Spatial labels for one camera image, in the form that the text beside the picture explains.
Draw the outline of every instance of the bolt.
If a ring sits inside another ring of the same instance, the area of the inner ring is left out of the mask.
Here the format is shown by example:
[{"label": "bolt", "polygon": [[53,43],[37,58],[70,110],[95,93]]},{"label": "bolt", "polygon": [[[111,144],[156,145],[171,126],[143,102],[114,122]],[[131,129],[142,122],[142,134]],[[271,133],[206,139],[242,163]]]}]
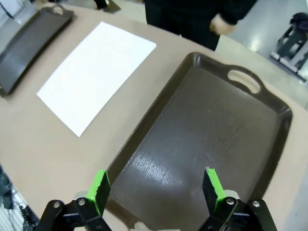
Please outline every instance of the bolt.
[{"label": "bolt", "polygon": [[228,199],[227,199],[227,204],[229,204],[229,205],[233,205],[233,204],[234,204],[233,199],[228,198]]},{"label": "bolt", "polygon": [[252,205],[253,205],[254,207],[257,207],[257,208],[260,207],[260,203],[259,203],[258,201],[253,201],[253,202],[252,202]]},{"label": "bolt", "polygon": [[58,208],[59,206],[60,206],[60,202],[56,201],[55,203],[53,203],[54,208]]},{"label": "bolt", "polygon": [[85,199],[81,199],[81,200],[78,201],[78,204],[80,206],[83,206],[85,203],[86,203]]}]

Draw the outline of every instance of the floor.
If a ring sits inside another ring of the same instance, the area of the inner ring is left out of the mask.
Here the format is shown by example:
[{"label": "floor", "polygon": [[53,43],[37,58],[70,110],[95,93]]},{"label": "floor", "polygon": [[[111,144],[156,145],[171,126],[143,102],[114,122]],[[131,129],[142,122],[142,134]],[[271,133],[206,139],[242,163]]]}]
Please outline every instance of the floor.
[{"label": "floor", "polygon": [[[95,8],[92,0],[68,1],[79,6]],[[114,0],[122,9],[115,14],[146,23],[144,6],[133,1],[135,0]],[[308,110],[308,86],[290,71],[284,71],[283,67],[269,59],[269,53],[275,49],[277,39],[288,28],[289,18],[298,11],[307,11],[306,0],[258,0],[232,35],[221,36],[216,52],[255,72],[262,80],[269,82]],[[284,231],[307,230],[307,191],[308,172]]]}]

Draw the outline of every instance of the brown tray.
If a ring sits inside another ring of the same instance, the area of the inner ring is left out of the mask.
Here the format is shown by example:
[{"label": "brown tray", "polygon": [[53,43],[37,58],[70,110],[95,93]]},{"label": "brown tray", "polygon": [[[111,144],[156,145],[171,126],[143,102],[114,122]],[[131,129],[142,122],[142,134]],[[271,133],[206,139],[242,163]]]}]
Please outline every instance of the brown tray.
[{"label": "brown tray", "polygon": [[61,5],[44,7],[18,31],[0,55],[0,95],[12,93],[26,71],[71,22],[74,11]]},{"label": "brown tray", "polygon": [[[260,88],[228,78],[241,71]],[[261,198],[281,156],[292,112],[249,70],[200,53],[182,62],[108,169],[107,209],[129,228],[198,230],[209,216],[206,166],[242,200]]]}]

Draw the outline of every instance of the beige tabletop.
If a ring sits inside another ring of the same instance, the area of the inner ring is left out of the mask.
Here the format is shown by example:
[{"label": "beige tabletop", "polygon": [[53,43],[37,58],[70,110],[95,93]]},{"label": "beige tabletop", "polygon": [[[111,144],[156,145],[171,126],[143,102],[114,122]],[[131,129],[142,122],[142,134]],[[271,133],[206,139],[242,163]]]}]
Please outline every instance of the beige tabletop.
[{"label": "beige tabletop", "polygon": [[[0,99],[0,163],[38,216],[48,201],[70,202],[77,192],[89,188],[98,169],[108,168],[188,53],[199,51],[221,62],[231,63],[202,46],[163,30],[107,13],[67,8],[76,13],[72,24],[38,58],[15,93],[7,99]],[[157,48],[79,138],[36,93],[100,21],[151,40]],[[294,115],[281,160],[264,196],[280,230],[292,208],[308,163],[308,113],[265,84],[291,107]],[[115,230],[126,230],[108,212],[104,216]]]}]

